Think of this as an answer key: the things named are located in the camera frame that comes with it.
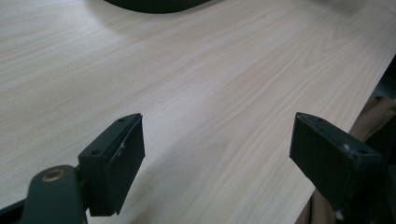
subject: wooden table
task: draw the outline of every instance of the wooden table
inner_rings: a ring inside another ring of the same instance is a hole
[[[396,52],[392,0],[214,0],[149,15],[102,0],[0,2],[0,207],[113,120],[147,157],[119,217],[293,223],[313,186],[297,111],[350,129]]]

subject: wood grain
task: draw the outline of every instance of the wood grain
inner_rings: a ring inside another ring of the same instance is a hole
[[[214,0],[149,15],[101,0],[0,2],[0,207],[114,119],[147,157],[119,217],[293,223],[313,186],[289,159],[297,111],[350,129],[396,52],[389,0]]]

